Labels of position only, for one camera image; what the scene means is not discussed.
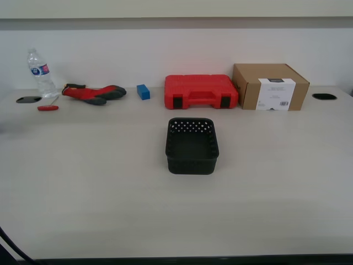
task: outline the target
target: screwdriver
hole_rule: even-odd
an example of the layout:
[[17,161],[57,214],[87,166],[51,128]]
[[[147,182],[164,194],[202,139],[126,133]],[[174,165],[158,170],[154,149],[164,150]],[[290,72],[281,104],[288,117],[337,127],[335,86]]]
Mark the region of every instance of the screwdriver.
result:
[[57,110],[59,109],[58,106],[56,105],[53,105],[54,102],[59,98],[59,96],[57,96],[52,103],[50,103],[49,105],[45,105],[45,106],[39,106],[37,107],[37,109],[40,111],[40,112],[49,112],[51,110]]

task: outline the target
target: glove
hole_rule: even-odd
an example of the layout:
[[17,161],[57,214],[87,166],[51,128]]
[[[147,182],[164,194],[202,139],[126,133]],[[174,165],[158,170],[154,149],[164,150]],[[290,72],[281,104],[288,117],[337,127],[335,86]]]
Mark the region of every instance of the glove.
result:
[[126,90],[118,86],[107,86],[101,89],[86,88],[85,85],[66,84],[61,94],[69,96],[92,105],[104,105],[107,100],[121,98]]

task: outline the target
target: red plastic case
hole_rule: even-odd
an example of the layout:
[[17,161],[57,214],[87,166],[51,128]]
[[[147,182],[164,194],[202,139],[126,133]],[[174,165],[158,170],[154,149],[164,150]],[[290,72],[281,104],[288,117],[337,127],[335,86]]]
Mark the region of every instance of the red plastic case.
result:
[[226,75],[172,75],[165,78],[164,104],[168,109],[191,105],[234,108],[238,92]]

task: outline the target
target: water bottle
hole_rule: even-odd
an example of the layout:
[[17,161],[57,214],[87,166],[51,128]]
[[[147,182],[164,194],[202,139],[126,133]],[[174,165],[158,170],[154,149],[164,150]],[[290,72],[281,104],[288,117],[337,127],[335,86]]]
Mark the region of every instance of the water bottle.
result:
[[29,70],[37,81],[38,90],[43,98],[53,98],[59,95],[45,60],[37,53],[35,48],[28,50],[27,62]]

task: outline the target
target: blue label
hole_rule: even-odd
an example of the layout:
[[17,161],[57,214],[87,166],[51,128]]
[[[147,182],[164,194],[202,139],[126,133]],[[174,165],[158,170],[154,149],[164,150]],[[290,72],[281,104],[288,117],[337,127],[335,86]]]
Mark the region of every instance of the blue label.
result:
[[38,75],[43,76],[43,75],[46,75],[47,73],[49,73],[49,68],[48,68],[48,65],[42,65],[42,66],[39,66],[38,68],[36,68],[36,67],[31,68],[31,72],[35,76],[38,76]]
[[31,68],[31,72],[32,74],[34,74],[35,76],[38,76],[40,74],[40,71],[38,68]]

